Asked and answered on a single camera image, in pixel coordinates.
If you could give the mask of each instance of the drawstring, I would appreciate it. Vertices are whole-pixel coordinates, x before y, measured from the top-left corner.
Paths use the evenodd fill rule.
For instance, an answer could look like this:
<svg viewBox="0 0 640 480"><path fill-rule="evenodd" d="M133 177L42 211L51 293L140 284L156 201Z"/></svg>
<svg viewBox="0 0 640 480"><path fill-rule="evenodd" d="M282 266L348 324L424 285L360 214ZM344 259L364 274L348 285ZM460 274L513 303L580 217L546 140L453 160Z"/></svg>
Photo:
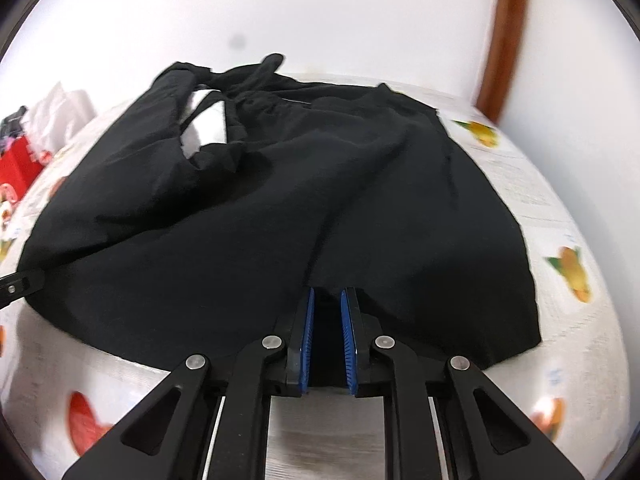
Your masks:
<svg viewBox="0 0 640 480"><path fill-rule="evenodd" d="M211 92L209 92L202 101L196 106L195 110L189 114L189 116L182 122L180 125L180 131L184 132L189 124L193 122L193 120L203 113L207 108L213 106L218 101L225 102L225 110L229 111L229 107L233 107L235 109L234 102L231 100L232 98L238 96L242 92L251 91L251 90L260 90L264 86L266 86L276 70L279 69L280 65L284 61L284 56L282 54L269 54L265 57L260 65L254 65L255 69L249 73L244 80L241 80L238 83L232 84L229 86L226 91L223 93L223 89L220 88L223 86L222 79L226 78L227 74L212 74L209 83L207 86L211 88Z"/></svg>

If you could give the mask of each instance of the white plastic bag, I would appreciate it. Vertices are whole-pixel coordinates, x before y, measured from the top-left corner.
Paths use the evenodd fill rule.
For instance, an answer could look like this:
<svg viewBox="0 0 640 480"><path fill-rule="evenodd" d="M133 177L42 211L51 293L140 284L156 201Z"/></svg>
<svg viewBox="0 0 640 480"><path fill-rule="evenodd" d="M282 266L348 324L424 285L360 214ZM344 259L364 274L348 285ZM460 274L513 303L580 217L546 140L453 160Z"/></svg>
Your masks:
<svg viewBox="0 0 640 480"><path fill-rule="evenodd" d="M46 166L94 117L94 107L84 90L65 92L56 83L44 99L27 110L20 124L38 161Z"/></svg>
<svg viewBox="0 0 640 480"><path fill-rule="evenodd" d="M181 121L193 112L211 90L198 90L191 94ZM191 158L202 146L212 143L226 143L225 102L218 101L199 114L181 135L182 152Z"/></svg>

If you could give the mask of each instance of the silver bolt head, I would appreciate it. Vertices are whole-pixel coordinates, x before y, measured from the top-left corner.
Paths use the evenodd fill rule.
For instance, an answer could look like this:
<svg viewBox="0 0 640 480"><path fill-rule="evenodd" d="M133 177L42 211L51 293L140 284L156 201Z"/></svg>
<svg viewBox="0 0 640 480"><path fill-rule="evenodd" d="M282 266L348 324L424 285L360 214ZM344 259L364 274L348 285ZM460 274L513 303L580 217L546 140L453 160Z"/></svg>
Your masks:
<svg viewBox="0 0 640 480"><path fill-rule="evenodd" d="M469 362L469 359L467 359L466 357L462 357L462 355L456 355L455 357L451 358L451 367L455 368L456 370L469 370L470 366L471 363Z"/></svg>
<svg viewBox="0 0 640 480"><path fill-rule="evenodd" d="M395 340L389 335L380 335L376 338L376 346L378 348L389 349L396 344Z"/></svg>
<svg viewBox="0 0 640 480"><path fill-rule="evenodd" d="M185 364L189 370L197 370L198 368L202 368L205 362L207 361L203 356L200 354L194 354L187 357Z"/></svg>
<svg viewBox="0 0 640 480"><path fill-rule="evenodd" d="M280 339L276 335L268 335L262 340L262 346L264 346L267 350L280 348L281 344L282 344L282 339Z"/></svg>

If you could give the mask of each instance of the fruit print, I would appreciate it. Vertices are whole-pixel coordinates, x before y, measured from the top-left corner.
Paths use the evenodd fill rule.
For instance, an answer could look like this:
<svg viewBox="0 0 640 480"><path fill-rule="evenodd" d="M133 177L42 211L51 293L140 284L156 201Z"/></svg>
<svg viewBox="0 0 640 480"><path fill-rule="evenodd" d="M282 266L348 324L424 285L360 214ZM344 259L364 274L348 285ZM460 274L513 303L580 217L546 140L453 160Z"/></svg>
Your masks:
<svg viewBox="0 0 640 480"><path fill-rule="evenodd" d="M565 411L564 399L543 397L536 403L534 412L529 418L549 440L554 442L564 421Z"/></svg>
<svg viewBox="0 0 640 480"><path fill-rule="evenodd" d="M498 146L498 134L495 132L494 128L486 126L485 124L476 123L475 121L470 121L468 123L463 121L453 122L470 131L476 140L483 146L488 148L496 148Z"/></svg>
<svg viewBox="0 0 640 480"><path fill-rule="evenodd" d="M4 260L9 253L9 249L11 245L14 243L14 240L0 240L0 262Z"/></svg>
<svg viewBox="0 0 640 480"><path fill-rule="evenodd" d="M71 393L67 429L71 444L78 456L84 453L112 428L112 424L99 424L87 398L80 392Z"/></svg>
<svg viewBox="0 0 640 480"><path fill-rule="evenodd" d="M583 303L591 301L587 272L580 262L580 248L561 247L559 258L546 258L546 260L564 277L566 284L579 301Z"/></svg>

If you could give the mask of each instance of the black garment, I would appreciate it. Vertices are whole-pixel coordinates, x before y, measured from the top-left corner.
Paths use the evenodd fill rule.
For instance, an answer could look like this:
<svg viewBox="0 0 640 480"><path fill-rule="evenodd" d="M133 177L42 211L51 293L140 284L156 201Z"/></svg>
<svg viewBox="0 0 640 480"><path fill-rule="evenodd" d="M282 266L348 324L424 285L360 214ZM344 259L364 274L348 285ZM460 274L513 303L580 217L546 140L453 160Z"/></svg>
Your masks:
<svg viewBox="0 0 640 480"><path fill-rule="evenodd" d="M38 218L18 265L46 270L30 305L165 369L268 334L305 284L360 287L386 330L481 367L537 345L520 228L435 110L281 62L163 72ZM217 91L194 114L224 99L228 144L187 160L178 121L201 88Z"/></svg>

